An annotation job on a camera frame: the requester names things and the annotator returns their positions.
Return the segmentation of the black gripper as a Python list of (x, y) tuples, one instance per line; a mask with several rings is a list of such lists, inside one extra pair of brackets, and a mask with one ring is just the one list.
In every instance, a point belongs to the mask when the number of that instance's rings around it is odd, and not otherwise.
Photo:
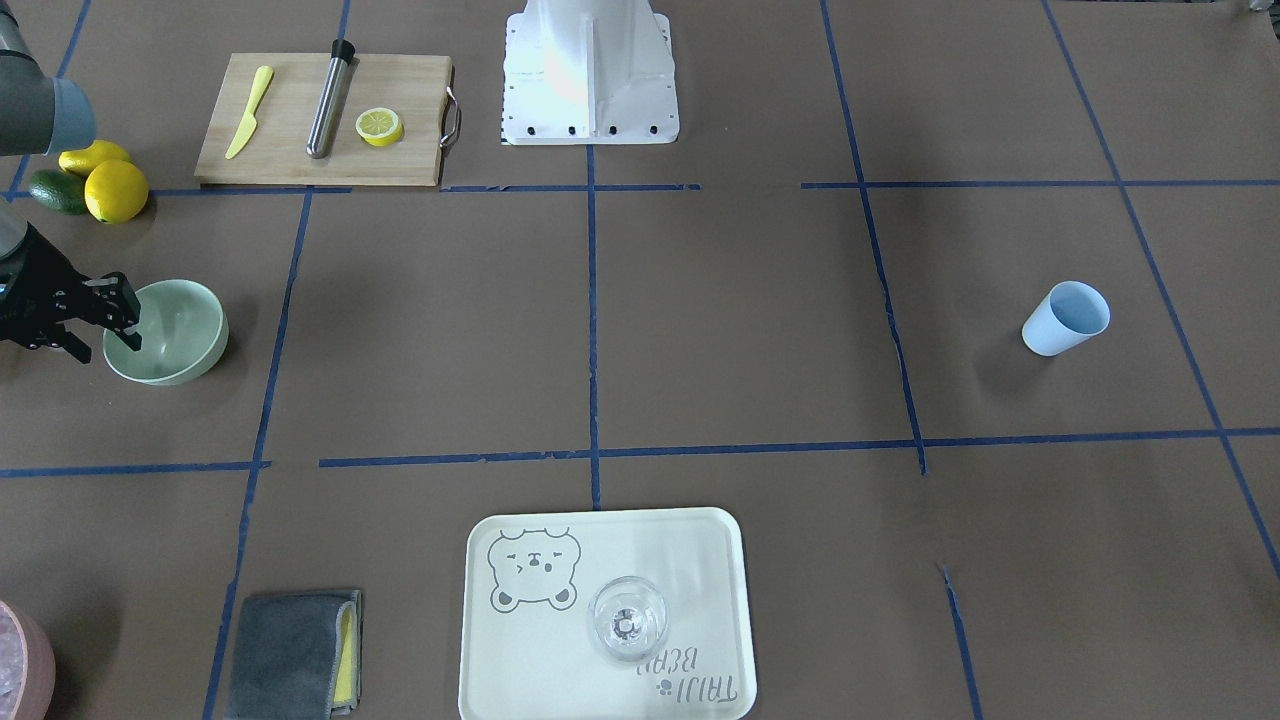
[(88, 279), (33, 225), (3, 256), (1, 337), (23, 348), (60, 348), (90, 363), (90, 346), (64, 327), (79, 319), (109, 329), (108, 354), (134, 354), (143, 343), (136, 329), (140, 314), (140, 300), (123, 273)]

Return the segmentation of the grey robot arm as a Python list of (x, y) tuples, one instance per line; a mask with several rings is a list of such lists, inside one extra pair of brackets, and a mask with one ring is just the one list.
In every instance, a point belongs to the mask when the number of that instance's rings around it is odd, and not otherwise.
[[(9, 3), (1, 4), (1, 154), (5, 158), (84, 149), (96, 117), (77, 83), (46, 74), (24, 41)], [(54, 348), (87, 364), (90, 346), (68, 331), (81, 320), (137, 352), (140, 301), (124, 274), (93, 279), (8, 201), (1, 213), (1, 338), (22, 348)]]

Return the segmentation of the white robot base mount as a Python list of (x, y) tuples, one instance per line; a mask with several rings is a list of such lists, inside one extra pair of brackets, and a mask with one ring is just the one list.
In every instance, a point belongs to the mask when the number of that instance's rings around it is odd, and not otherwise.
[(506, 19), (500, 141), (663, 145), (681, 132), (669, 18), (648, 1), (529, 1)]

